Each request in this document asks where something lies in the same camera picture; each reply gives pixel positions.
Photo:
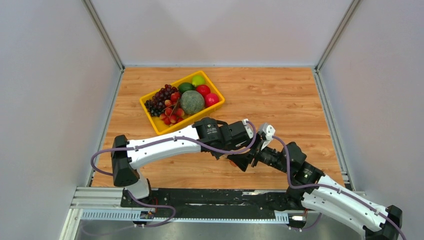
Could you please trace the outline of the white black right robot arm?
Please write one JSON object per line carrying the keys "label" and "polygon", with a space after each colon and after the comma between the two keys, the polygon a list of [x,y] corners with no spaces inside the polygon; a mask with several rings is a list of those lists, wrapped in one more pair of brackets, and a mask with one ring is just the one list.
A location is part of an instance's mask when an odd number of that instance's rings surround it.
{"label": "white black right robot arm", "polygon": [[246,153],[228,158],[242,171],[258,162],[287,174],[291,186],[285,194],[292,209],[315,210],[356,231],[365,240],[396,240],[405,238],[401,231],[403,212],[395,205],[371,202],[334,181],[329,175],[306,161],[295,142],[282,151],[261,148],[255,143]]}

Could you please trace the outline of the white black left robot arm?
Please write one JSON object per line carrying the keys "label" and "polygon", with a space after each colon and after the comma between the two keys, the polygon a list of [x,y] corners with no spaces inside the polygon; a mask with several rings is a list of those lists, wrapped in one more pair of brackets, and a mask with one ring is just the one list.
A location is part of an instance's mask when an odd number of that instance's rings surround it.
{"label": "white black left robot arm", "polygon": [[111,150],[112,177],[115,187],[124,187],[140,207],[153,201],[150,183],[140,168],[173,156],[209,152],[216,159],[222,155],[241,154],[256,140],[256,128],[248,119],[231,124],[204,117],[180,130],[146,139],[114,138]]}

